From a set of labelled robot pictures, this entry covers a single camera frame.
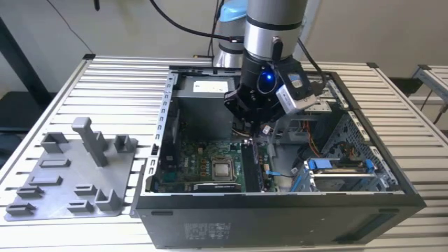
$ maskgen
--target orange wire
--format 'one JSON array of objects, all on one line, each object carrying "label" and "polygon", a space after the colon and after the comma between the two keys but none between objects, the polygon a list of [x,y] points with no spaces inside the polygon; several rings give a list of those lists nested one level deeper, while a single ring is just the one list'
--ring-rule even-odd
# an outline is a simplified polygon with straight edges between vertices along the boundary
[{"label": "orange wire", "polygon": [[313,139],[311,137],[311,130],[309,130],[309,122],[308,121],[305,121],[305,128],[307,128],[307,132],[308,132],[308,144],[309,144],[309,148],[313,151],[315,155],[317,157],[320,157],[315,141],[313,141]]}]

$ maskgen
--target metal rail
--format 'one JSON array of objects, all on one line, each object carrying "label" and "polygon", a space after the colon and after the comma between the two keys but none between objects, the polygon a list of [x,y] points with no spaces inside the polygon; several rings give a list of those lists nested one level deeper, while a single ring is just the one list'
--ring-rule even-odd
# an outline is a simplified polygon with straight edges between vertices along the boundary
[{"label": "metal rail", "polygon": [[[208,66],[204,59],[100,57],[83,61],[0,170],[0,216],[16,188],[43,153],[47,131],[79,136],[71,123],[89,116],[104,137],[127,133],[139,139],[125,202],[132,201],[137,172],[149,155],[168,65]],[[448,250],[448,140],[379,69],[365,64],[321,62],[336,71],[352,92],[389,152],[415,184],[428,207],[364,246],[251,248],[249,251],[447,251]],[[307,70],[312,66],[304,63]],[[25,251],[156,251],[139,219],[127,214],[104,218],[5,222],[0,218],[0,248]],[[227,251],[248,251],[236,248]]]},{"label": "metal rail", "polygon": [[419,65],[412,78],[420,79],[444,103],[448,103],[448,67]]}]

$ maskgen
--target motherboard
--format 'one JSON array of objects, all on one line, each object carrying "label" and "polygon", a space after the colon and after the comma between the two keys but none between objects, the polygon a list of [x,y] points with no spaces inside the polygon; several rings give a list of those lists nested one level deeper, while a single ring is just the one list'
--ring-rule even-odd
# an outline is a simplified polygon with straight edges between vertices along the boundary
[{"label": "motherboard", "polygon": [[[195,142],[183,139],[179,165],[176,169],[163,170],[159,192],[195,192],[195,186],[207,183],[232,185],[237,191],[245,192],[241,145],[239,142]],[[271,165],[264,145],[259,145],[259,163],[260,170]],[[269,187],[272,179],[264,176],[263,182]]]}]

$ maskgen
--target sticker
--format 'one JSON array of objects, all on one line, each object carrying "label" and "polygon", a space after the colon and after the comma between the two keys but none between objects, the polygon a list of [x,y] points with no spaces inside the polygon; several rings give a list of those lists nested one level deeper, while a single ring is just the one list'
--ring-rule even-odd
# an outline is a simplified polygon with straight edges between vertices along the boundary
[{"label": "sticker", "polygon": [[269,127],[269,125],[267,125],[267,126],[264,126],[264,129],[263,129],[263,134],[269,134],[269,132],[271,132],[271,127]]},{"label": "sticker", "polygon": [[193,92],[199,93],[225,93],[229,91],[227,81],[197,80],[193,84]]},{"label": "sticker", "polygon": [[184,223],[188,240],[227,240],[231,234],[231,223]]},{"label": "sticker", "polygon": [[303,86],[300,75],[289,74],[288,77],[289,77],[293,87],[300,88]]}]

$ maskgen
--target black cable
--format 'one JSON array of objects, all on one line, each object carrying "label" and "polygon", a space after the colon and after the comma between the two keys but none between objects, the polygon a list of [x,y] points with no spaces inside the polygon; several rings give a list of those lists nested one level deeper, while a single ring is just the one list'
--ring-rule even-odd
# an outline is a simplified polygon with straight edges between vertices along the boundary
[{"label": "black cable", "polygon": [[428,96],[427,96],[427,99],[425,99],[425,101],[424,101],[423,104],[421,104],[420,111],[423,111],[423,108],[425,107],[425,104],[427,104],[427,101],[428,101],[428,99],[429,99],[431,94],[432,94],[432,91],[429,91],[429,94],[428,94]]},{"label": "black cable", "polygon": [[[224,0],[221,0],[221,2],[219,2],[219,0],[216,0],[216,8],[215,8],[215,16],[213,16],[213,26],[212,26],[212,34],[215,34],[216,31],[216,26],[217,26],[217,20],[220,18],[221,15],[221,8],[224,5]],[[207,51],[207,56],[209,56],[212,51],[212,59],[215,58],[215,49],[213,49],[213,38],[209,38],[209,43],[208,43],[208,51]]]},{"label": "black cable", "polygon": [[280,176],[281,176],[281,177],[296,177],[296,176],[287,176],[287,175],[284,175],[284,174],[281,174]]},{"label": "black cable", "polygon": [[167,14],[163,12],[163,10],[159,8],[159,6],[156,5],[155,3],[155,0],[149,0],[153,8],[156,9],[156,11],[159,12],[160,16],[163,16],[163,18],[175,26],[177,27],[179,29],[181,29],[183,31],[188,32],[188,33],[192,33],[197,36],[203,36],[203,37],[207,37],[207,38],[217,38],[217,39],[223,39],[223,40],[227,40],[232,43],[243,43],[243,39],[241,37],[227,37],[227,36],[221,36],[221,35],[216,35],[216,34],[209,34],[209,33],[204,33],[204,32],[200,32],[200,31],[196,31],[196,30],[192,30],[184,26],[181,26],[179,23],[176,23],[168,16]]},{"label": "black cable", "polygon": [[57,14],[60,15],[61,19],[64,20],[69,30],[72,31],[72,33],[75,34],[75,36],[79,38],[79,40],[83,42],[83,44],[85,45],[87,49],[89,50],[91,54],[93,54],[93,51],[91,49],[91,47],[85,44],[84,40],[80,38],[80,36],[77,35],[77,33],[73,31],[71,25],[68,24],[63,14],[59,12],[59,10],[56,9],[55,5],[52,4],[52,2],[49,0],[47,0],[47,2],[49,3],[51,7],[53,7],[55,11],[57,12]]},{"label": "black cable", "polygon": [[[213,25],[212,25],[212,34],[215,34],[217,6],[219,6],[219,0],[216,0],[215,15],[213,15]],[[215,54],[215,52],[213,52],[213,38],[209,38],[207,56],[211,55],[209,51],[212,51],[212,56],[213,56],[213,54]]]},{"label": "black cable", "polygon": [[437,117],[436,117],[436,119],[435,119],[435,122],[433,122],[433,124],[436,124],[436,123],[439,122],[439,120],[440,120],[440,117],[441,117],[441,114],[443,114],[443,111],[440,111],[440,112],[439,112],[439,115],[437,115]]},{"label": "black cable", "polygon": [[324,87],[325,87],[327,80],[328,80],[328,79],[327,79],[327,75],[323,73],[321,68],[319,67],[316,61],[315,61],[313,58],[311,57],[309,52],[308,52],[308,50],[307,50],[307,48],[305,48],[305,45],[303,44],[300,38],[297,38],[297,43],[299,43],[299,46],[300,46],[300,48],[301,48],[303,53],[304,53],[305,56],[307,56],[307,59],[308,59],[311,65],[313,65],[313,67],[316,68],[316,71],[317,71],[319,75],[321,76],[321,79],[323,79],[321,81],[323,81],[323,83],[324,83]]}]

